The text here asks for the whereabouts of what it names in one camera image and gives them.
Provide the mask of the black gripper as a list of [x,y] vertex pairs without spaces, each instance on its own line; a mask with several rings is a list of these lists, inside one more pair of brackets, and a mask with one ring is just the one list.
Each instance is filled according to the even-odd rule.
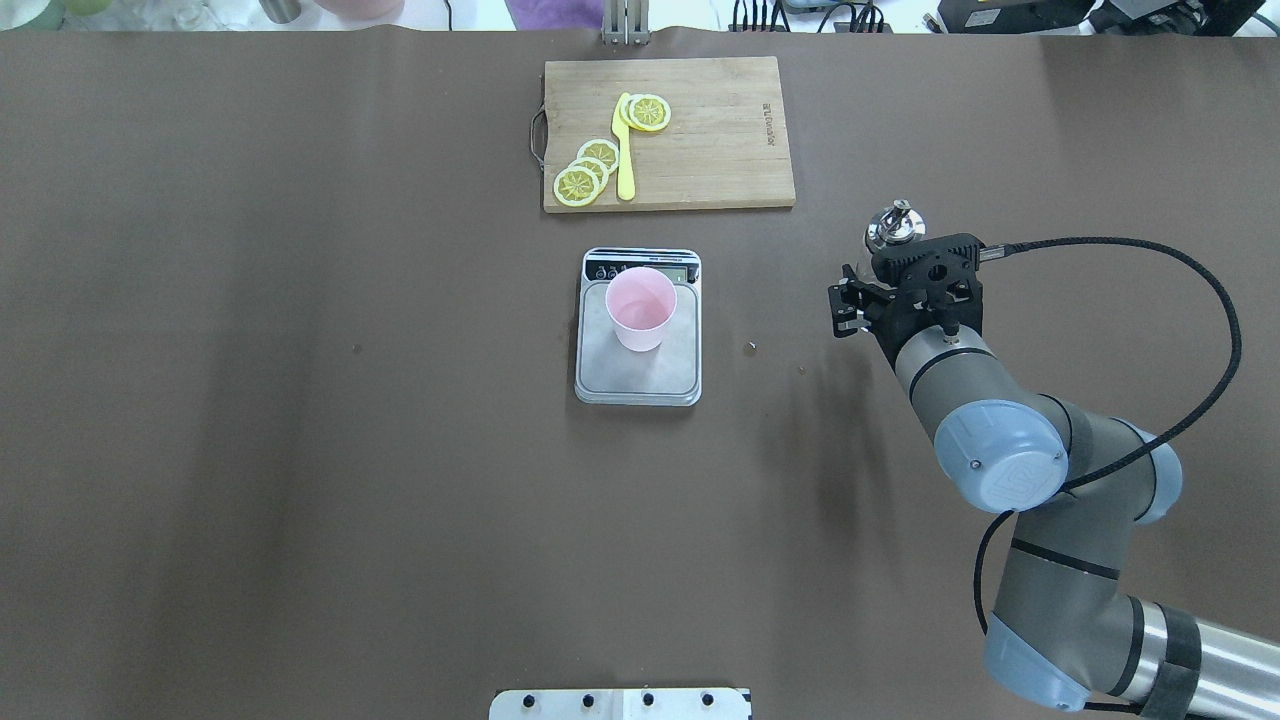
[[964,328],[980,333],[983,293],[979,282],[957,282],[936,302],[919,290],[891,290],[874,278],[865,281],[856,266],[844,264],[838,282],[827,288],[827,300],[836,338],[873,334],[893,365],[908,341],[932,327],[946,340],[957,340]]

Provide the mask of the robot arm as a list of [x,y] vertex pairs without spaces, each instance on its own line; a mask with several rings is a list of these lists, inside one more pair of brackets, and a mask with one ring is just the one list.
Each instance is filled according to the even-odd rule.
[[873,334],[943,474],[1011,523],[995,602],[979,607],[986,671],[1046,708],[1132,719],[1275,719],[1277,643],[1125,593],[1137,528],[1181,495],[1166,441],[1025,389],[966,319],[977,283],[924,272],[897,284],[847,273],[828,290],[833,332]]

